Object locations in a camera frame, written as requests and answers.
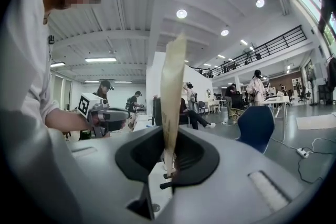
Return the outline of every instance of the black metal railing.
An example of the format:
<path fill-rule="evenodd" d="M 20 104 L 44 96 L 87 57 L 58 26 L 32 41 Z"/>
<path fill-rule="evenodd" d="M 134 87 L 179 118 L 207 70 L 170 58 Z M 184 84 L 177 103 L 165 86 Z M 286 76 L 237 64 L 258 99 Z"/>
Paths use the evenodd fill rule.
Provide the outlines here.
<path fill-rule="evenodd" d="M 231 61 L 225 62 L 224 64 L 212 69 L 211 72 L 209 72 L 209 70 L 206 70 L 206 73 L 210 78 L 219 76 L 221 74 L 230 72 L 231 70 L 248 65 L 249 63 L 258 61 L 264 57 L 275 54 L 281 50 L 287 49 L 290 46 L 293 46 L 306 39 L 307 37 L 302 31 L 301 25 L 299 25 L 292 30 L 289 30 L 288 32 L 282 34 L 281 36 L 278 36 L 268 41 L 267 43 L 254 48 L 254 50 L 245 52 L 244 54 L 232 59 Z"/>

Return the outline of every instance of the blue chair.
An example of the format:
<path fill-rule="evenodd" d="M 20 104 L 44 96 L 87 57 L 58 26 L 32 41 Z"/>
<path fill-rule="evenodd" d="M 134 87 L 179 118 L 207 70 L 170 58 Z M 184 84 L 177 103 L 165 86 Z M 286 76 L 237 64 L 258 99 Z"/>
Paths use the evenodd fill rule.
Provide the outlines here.
<path fill-rule="evenodd" d="M 250 106 L 238 119 L 243 142 L 264 153 L 275 128 L 273 114 L 267 106 Z"/>

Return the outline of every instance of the white mat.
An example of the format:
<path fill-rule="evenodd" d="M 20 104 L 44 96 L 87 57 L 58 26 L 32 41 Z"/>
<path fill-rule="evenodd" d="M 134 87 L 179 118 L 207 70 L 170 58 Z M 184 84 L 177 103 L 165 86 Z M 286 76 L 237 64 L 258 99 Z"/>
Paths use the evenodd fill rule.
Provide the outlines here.
<path fill-rule="evenodd" d="M 299 130 L 315 130 L 336 128 L 336 117 L 333 114 L 296 118 Z"/>

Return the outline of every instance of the black pants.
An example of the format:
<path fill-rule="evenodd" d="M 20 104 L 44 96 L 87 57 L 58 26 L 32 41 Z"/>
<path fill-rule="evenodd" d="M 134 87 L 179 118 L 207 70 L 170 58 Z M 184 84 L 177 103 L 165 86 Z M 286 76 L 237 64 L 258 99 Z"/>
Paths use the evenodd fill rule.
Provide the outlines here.
<path fill-rule="evenodd" d="M 190 111 L 186 112 L 185 114 L 189 116 L 190 123 L 191 123 L 193 129 L 195 129 L 195 130 L 198 130 L 197 122 L 199 122 L 201 125 L 203 125 L 203 127 L 205 127 L 208 124 L 208 122 L 205 119 L 203 119 L 199 114 L 197 114 L 193 110 L 190 110 Z M 182 122 L 182 121 L 185 122 L 186 120 L 188 120 L 188 119 L 183 119 L 182 117 L 183 116 L 180 116 L 180 122 Z"/>

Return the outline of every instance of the forearm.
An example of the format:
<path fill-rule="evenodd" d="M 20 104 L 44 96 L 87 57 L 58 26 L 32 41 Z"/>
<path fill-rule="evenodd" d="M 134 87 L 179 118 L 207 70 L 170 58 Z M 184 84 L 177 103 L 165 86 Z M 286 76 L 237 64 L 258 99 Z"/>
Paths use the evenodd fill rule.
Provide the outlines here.
<path fill-rule="evenodd" d="M 61 132 L 91 129 L 87 120 L 81 114 L 60 109 L 54 109 L 46 116 L 46 125 Z"/>

